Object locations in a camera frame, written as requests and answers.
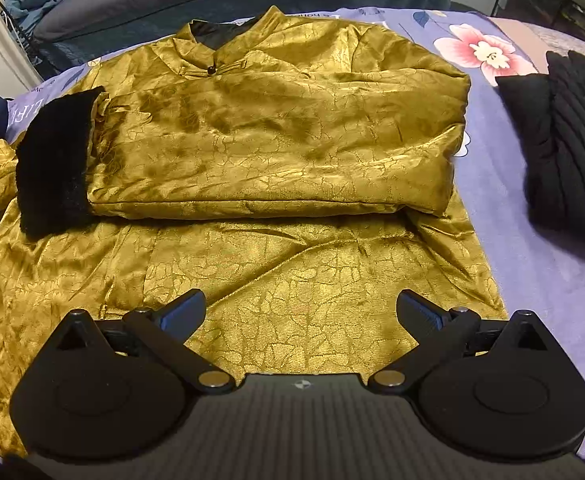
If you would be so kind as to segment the teal bed skirt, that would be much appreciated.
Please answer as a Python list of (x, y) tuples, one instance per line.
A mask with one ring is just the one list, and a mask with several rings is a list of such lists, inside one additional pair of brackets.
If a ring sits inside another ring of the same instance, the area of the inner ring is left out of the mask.
[(193, 20), (225, 23), (263, 14), (271, 6), (288, 14), (337, 11), (366, 6), (444, 9), (449, 0), (190, 0), (151, 11), (138, 18), (81, 32), (65, 39), (35, 44), (60, 69), (81, 65), (100, 55), (174, 34)]

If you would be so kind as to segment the black knitted garment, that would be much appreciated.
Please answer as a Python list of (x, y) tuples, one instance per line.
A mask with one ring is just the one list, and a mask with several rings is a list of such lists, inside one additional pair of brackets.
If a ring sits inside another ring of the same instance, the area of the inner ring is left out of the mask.
[(531, 222), (585, 242), (585, 56), (549, 52), (546, 61), (546, 74), (495, 81), (525, 159)]

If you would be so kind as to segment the gold satin jacket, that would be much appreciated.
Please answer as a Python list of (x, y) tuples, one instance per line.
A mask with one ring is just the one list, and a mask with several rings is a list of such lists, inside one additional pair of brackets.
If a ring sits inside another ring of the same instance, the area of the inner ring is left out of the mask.
[(190, 347), (230, 375), (373, 374), (405, 288), (503, 318), (453, 183), (470, 79), (376, 24), (268, 10), (96, 63), (0, 139), (0, 453), (61, 320), (198, 288)]

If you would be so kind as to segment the purple floral bed sheet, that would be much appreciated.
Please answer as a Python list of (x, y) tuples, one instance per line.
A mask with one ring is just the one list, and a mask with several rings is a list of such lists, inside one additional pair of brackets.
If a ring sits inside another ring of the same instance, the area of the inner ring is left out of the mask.
[(240, 379), (357, 373), (414, 340), (395, 300), (585, 344), (585, 56), (538, 73), (449, 24), (193, 22), (95, 62), (0, 139), (0, 453), (9, 398), (62, 317), (119, 321), (190, 289), (189, 348)]

